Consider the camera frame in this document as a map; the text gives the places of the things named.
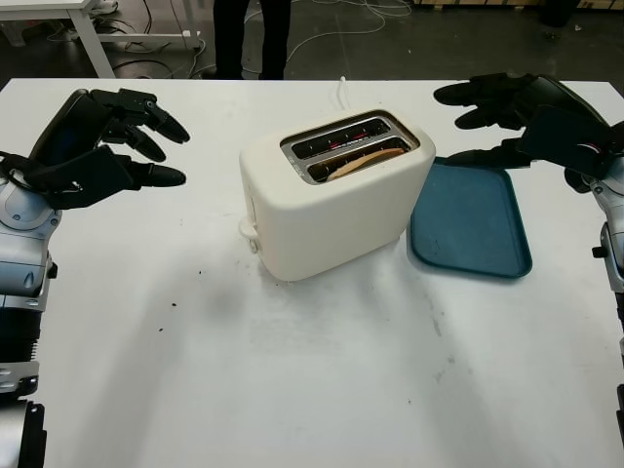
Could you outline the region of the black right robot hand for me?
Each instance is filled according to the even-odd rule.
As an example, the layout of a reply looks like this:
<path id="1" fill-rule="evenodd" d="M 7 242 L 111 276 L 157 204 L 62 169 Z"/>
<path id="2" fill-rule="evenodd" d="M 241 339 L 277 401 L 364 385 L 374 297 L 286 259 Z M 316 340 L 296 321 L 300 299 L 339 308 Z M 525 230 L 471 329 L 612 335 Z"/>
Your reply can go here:
<path id="1" fill-rule="evenodd" d="M 601 177 L 614 156 L 613 133 L 587 101 L 545 75 L 475 76 L 434 92 L 437 102 L 473 109 L 455 120 L 461 130 L 498 126 L 521 131 L 490 150 L 465 150 L 445 159 L 451 166 L 517 169 L 547 161 L 586 176 Z"/>

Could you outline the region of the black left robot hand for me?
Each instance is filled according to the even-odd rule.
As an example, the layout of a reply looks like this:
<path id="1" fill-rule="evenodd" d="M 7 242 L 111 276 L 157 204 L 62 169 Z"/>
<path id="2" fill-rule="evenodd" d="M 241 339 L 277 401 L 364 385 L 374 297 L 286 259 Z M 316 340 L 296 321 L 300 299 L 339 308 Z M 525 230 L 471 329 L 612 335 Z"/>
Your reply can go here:
<path id="1" fill-rule="evenodd" d="M 186 175 L 163 165 L 166 155 L 144 127 L 174 143 L 190 140 L 150 93 L 79 89 L 39 136 L 30 153 L 36 169 L 25 179 L 47 193 L 183 185 Z"/>

